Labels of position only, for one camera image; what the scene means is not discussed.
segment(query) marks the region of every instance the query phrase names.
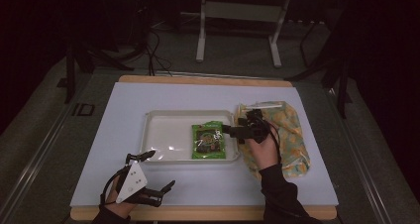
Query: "wrist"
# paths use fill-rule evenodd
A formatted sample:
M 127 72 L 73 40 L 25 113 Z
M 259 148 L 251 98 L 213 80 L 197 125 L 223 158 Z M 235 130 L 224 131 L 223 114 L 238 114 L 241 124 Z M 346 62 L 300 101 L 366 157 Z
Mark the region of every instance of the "wrist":
M 260 168 L 260 170 L 263 170 L 263 169 L 270 168 L 275 165 L 277 165 L 277 161 L 262 160 L 262 162 L 258 164 L 258 167 Z
M 122 202 L 122 203 L 111 203 L 104 206 L 114 214 L 121 218 L 127 219 L 130 212 L 136 207 L 136 204 Z

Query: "crumpled plastic bag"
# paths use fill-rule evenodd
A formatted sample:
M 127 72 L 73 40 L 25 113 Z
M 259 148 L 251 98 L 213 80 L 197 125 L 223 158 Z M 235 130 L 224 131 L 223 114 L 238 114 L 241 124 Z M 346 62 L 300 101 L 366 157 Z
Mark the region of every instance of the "crumpled plastic bag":
M 261 109 L 263 117 L 278 126 L 277 133 L 280 139 L 280 155 L 284 177 L 305 175 L 311 166 L 311 162 L 303 141 L 299 118 L 294 108 L 284 101 L 268 101 L 252 106 L 240 104 L 237 117 L 246 118 L 246 113 L 254 108 Z M 250 172 L 256 178 L 261 179 L 250 147 L 244 144 L 240 145 L 239 148 L 244 154 L 244 160 Z

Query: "snack bag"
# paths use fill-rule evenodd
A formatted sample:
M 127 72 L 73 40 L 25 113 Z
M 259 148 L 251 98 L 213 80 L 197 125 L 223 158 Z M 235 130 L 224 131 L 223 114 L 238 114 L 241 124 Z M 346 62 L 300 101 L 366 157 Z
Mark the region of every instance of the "snack bag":
M 257 105 L 240 104 L 238 117 L 245 117 L 250 109 L 261 109 L 262 115 L 272 121 L 277 127 L 280 143 L 282 172 L 284 177 L 305 175 L 311 167 L 309 154 L 306 150 L 302 128 L 295 109 L 284 101 L 268 101 Z M 261 179 L 257 164 L 249 146 L 240 146 L 245 162 L 250 172 Z
M 225 159 L 225 140 L 222 122 L 211 121 L 201 125 L 192 125 L 192 158 Z

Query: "black sleeve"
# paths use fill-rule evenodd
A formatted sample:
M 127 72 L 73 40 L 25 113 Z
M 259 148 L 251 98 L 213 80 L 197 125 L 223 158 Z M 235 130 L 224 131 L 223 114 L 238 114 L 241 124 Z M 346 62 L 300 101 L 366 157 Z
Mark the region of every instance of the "black sleeve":
M 99 206 L 99 213 L 93 219 L 92 224 L 129 224 L 130 217 L 124 219 L 114 212 L 108 210 L 103 205 Z
M 265 196 L 264 223 L 322 223 L 310 217 L 297 200 L 297 186 L 284 179 L 281 164 L 262 169 L 260 174 Z

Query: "plastic tray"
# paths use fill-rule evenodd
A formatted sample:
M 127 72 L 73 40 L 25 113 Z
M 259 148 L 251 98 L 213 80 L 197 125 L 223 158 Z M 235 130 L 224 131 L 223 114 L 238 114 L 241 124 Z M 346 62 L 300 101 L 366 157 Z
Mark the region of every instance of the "plastic tray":
M 154 110 L 147 113 L 141 153 L 154 150 L 149 162 L 225 163 L 238 156 L 237 140 L 225 134 L 225 159 L 194 160 L 192 128 L 194 124 L 221 121 L 234 126 L 233 114 L 225 110 Z

